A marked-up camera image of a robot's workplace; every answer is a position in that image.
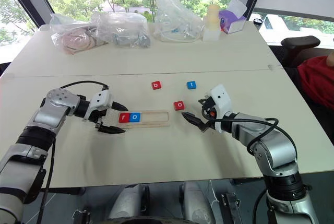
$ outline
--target clear plastic bag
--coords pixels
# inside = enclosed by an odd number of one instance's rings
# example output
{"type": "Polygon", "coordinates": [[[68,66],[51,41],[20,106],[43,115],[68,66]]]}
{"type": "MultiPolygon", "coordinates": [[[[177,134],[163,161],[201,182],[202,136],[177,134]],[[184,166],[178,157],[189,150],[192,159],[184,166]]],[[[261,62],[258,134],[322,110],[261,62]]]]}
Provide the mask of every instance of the clear plastic bag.
{"type": "Polygon", "coordinates": [[[76,21],[60,14],[52,14],[51,17],[52,41],[67,54],[106,44],[97,37],[97,27],[92,23],[76,21]]]}
{"type": "Polygon", "coordinates": [[[154,36],[161,41],[193,42],[200,38],[204,23],[179,0],[157,0],[154,36]]]}
{"type": "Polygon", "coordinates": [[[94,13],[99,39],[123,47],[148,48],[151,45],[147,20],[136,13],[94,13]]]}

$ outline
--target red shirt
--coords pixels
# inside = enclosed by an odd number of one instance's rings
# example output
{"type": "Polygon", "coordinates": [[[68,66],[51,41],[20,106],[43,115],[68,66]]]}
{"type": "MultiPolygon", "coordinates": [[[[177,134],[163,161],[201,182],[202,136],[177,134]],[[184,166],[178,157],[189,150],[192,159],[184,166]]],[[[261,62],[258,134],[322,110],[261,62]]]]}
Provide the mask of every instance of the red shirt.
{"type": "Polygon", "coordinates": [[[299,65],[303,91],[314,101],[334,110],[334,67],[326,65],[327,56],[310,58],[299,65]]]}

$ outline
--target wooden slot board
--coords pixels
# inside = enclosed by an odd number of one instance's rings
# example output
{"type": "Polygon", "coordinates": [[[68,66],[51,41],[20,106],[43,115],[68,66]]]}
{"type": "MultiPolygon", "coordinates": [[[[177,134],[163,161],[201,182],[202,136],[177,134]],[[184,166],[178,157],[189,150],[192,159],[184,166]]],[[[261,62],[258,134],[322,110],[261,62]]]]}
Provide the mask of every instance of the wooden slot board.
{"type": "Polygon", "coordinates": [[[140,113],[140,122],[118,122],[120,128],[143,128],[143,127],[167,127],[170,125],[169,111],[152,110],[152,111],[130,111],[127,113],[140,113]]]}

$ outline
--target tissue box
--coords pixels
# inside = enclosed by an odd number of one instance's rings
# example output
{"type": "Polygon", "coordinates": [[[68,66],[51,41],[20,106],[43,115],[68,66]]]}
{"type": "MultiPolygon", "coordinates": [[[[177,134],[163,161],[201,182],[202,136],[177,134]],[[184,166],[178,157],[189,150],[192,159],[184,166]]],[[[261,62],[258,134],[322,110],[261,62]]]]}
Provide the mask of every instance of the tissue box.
{"type": "Polygon", "coordinates": [[[219,12],[220,28],[226,33],[241,31],[244,27],[246,18],[241,16],[239,19],[236,15],[228,10],[219,12]]]}

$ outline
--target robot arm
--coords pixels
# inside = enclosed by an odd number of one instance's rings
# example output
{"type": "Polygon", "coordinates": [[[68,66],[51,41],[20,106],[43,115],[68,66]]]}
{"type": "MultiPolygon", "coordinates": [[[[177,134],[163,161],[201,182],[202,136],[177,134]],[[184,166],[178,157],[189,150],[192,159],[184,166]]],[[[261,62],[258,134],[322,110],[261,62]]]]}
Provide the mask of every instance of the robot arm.
{"type": "Polygon", "coordinates": [[[282,223],[287,223],[286,217],[293,222],[298,215],[302,223],[318,224],[308,191],[298,172],[293,141],[274,127],[269,131],[268,125],[272,124],[265,119],[233,113],[230,97],[222,85],[210,90],[199,102],[203,116],[209,120],[207,123],[188,112],[182,113],[183,117],[203,132],[213,128],[219,133],[231,133],[249,148],[264,176],[270,210],[275,213],[277,223],[283,219],[282,223]]]}
{"type": "Polygon", "coordinates": [[[0,224],[20,223],[23,204],[36,199],[46,174],[43,164],[47,152],[66,116],[75,115],[92,121],[100,132],[124,132],[121,128],[103,125],[102,117],[109,108],[127,111],[126,107],[112,101],[105,87],[91,101],[63,88],[47,93],[41,107],[0,161],[0,224]]]}

